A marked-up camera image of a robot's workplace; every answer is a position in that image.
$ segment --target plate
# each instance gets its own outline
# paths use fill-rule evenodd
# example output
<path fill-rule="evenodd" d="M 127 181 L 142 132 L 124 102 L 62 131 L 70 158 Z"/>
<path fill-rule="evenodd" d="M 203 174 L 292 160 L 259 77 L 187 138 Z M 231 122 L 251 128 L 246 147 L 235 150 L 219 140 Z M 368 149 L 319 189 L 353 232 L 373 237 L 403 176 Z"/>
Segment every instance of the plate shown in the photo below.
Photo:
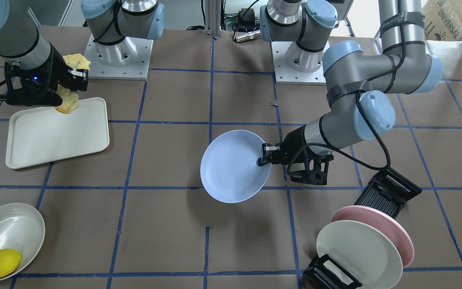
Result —
<path fill-rule="evenodd" d="M 390 239 L 358 221 L 336 221 L 323 227 L 317 236 L 317 253 L 334 258 L 363 284 L 361 289 L 390 289 L 402 277 L 402 260 Z M 334 265 L 325 266 L 350 283 Z"/>
<path fill-rule="evenodd" d="M 11 169 L 105 150 L 110 144 L 106 102 L 82 99 L 70 114 L 53 107 L 21 110 L 10 118 L 6 165 Z"/>
<path fill-rule="evenodd" d="M 354 205 L 343 207 L 332 216 L 332 222 L 340 220 L 358 221 L 378 229 L 397 248 L 403 267 L 407 267 L 413 261 L 415 249 L 411 238 L 405 229 L 387 214 L 370 207 Z"/>
<path fill-rule="evenodd" d="M 39 253 L 45 235 L 44 218 L 34 207 L 21 203 L 0 206 L 0 250 L 11 248 L 22 254 L 19 267 L 0 280 L 28 266 Z"/>
<path fill-rule="evenodd" d="M 231 130 L 211 142 L 201 161 L 201 180 L 208 194 L 223 203 L 239 203 L 255 195 L 272 167 L 257 165 L 263 143 L 247 130 Z"/>

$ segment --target food item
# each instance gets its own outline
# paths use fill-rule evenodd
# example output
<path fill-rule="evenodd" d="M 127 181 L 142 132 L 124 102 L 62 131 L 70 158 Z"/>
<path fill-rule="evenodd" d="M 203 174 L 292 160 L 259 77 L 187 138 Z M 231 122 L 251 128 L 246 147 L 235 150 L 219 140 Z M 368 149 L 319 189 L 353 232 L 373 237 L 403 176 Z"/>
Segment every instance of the food item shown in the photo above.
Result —
<path fill-rule="evenodd" d="M 83 55 L 77 53 L 73 55 L 64 55 L 64 61 L 67 65 L 76 69 L 86 69 L 90 71 L 90 61 L 88 61 Z M 58 85 L 56 93 L 62 98 L 62 105 L 57 106 L 55 109 L 64 114 L 70 114 L 76 108 L 79 108 L 78 95 L 75 92 Z"/>
<path fill-rule="evenodd" d="M 0 278 L 11 274 L 19 267 L 22 254 L 14 249 L 0 250 Z"/>

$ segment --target metal connector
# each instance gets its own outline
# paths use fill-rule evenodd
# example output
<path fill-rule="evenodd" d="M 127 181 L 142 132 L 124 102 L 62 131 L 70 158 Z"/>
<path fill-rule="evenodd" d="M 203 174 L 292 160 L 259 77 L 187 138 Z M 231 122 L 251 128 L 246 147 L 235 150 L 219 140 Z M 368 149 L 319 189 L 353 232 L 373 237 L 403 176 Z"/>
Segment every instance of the metal connector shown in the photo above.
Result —
<path fill-rule="evenodd" d="M 251 31 L 249 33 L 237 36 L 236 42 L 241 43 L 241 42 L 256 40 L 260 38 L 261 38 L 261 31 Z"/>

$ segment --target cardboard box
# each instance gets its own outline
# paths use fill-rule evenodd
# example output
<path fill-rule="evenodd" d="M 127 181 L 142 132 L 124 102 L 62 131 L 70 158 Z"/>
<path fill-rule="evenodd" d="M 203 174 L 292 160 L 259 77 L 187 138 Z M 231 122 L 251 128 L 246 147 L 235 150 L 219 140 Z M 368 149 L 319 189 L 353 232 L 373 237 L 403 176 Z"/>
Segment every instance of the cardboard box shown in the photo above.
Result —
<path fill-rule="evenodd" d="M 429 0 L 422 11 L 427 40 L 462 41 L 462 0 Z"/>

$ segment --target gray robot arm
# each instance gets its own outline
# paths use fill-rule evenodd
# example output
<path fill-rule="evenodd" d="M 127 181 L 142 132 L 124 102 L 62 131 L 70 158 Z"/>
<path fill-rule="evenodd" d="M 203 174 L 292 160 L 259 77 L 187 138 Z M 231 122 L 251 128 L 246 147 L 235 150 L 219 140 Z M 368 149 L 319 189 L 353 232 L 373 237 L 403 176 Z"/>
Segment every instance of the gray robot arm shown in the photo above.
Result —
<path fill-rule="evenodd" d="M 326 5 L 324 0 L 308 0 L 306 7 L 310 2 Z M 437 57 L 426 54 L 420 1 L 379 0 L 379 8 L 383 54 L 363 55 L 361 47 L 353 41 L 330 47 L 322 62 L 331 111 L 290 132 L 282 143 L 264 144 L 259 166 L 304 163 L 305 170 L 290 174 L 292 181 L 325 185 L 328 163 L 332 160 L 329 152 L 374 137 L 382 143 L 378 133 L 393 127 L 395 112 L 385 93 L 423 93 L 435 88 L 443 67 Z M 270 31 L 275 18 L 266 20 Z M 322 163 L 323 169 L 310 168 L 310 160 Z M 389 166 L 387 155 L 387 166 L 370 168 L 380 170 Z"/>
<path fill-rule="evenodd" d="M 59 106 L 57 85 L 72 91 L 87 89 L 88 71 L 74 71 L 40 33 L 28 16 L 30 0 L 0 1 L 0 56 L 5 60 L 8 93 L 0 101 L 11 105 Z M 11 79 L 19 77 L 22 88 Z"/>
<path fill-rule="evenodd" d="M 81 7 L 99 60 L 109 66 L 134 61 L 129 38 L 157 40 L 163 33 L 165 6 L 156 0 L 83 0 Z"/>

